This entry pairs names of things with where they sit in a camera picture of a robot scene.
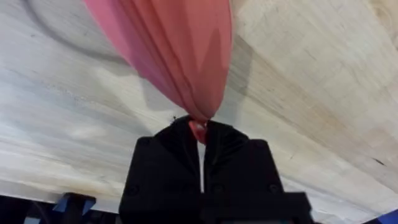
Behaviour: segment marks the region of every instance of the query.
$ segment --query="plywood board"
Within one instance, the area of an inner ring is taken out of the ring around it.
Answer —
[[[396,209],[396,3],[231,3],[215,120],[266,139],[285,188],[306,191],[318,221]],[[4,0],[0,21],[0,194],[72,191],[117,211],[136,139],[185,112],[117,56],[79,0]]]

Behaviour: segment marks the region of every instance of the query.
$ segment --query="black cable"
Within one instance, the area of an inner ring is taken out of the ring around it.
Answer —
[[[40,213],[40,216],[42,219],[44,219],[46,224],[51,224],[51,218],[49,216],[49,213],[46,211],[46,209],[41,206],[38,202],[32,201],[33,205],[37,208],[37,210]]]

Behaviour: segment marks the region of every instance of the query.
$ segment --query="light wooden surface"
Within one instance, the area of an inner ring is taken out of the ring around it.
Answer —
[[[305,190],[318,221],[361,223],[398,208],[398,3],[232,8],[215,120],[266,139],[285,188]],[[136,139],[184,111],[118,59],[81,0],[3,0],[0,21],[0,194],[78,192],[117,211]]]

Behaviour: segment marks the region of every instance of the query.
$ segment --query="wood grain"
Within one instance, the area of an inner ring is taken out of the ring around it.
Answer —
[[[232,1],[215,120],[266,139],[285,188],[305,190],[320,222],[398,207],[394,8]],[[117,211],[136,139],[185,112],[118,59],[81,1],[5,0],[0,20],[0,194],[53,202],[72,191]]]

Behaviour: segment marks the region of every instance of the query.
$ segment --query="pink cloth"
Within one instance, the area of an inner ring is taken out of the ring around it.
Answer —
[[[119,53],[198,121],[216,113],[231,57],[229,0],[85,0]]]

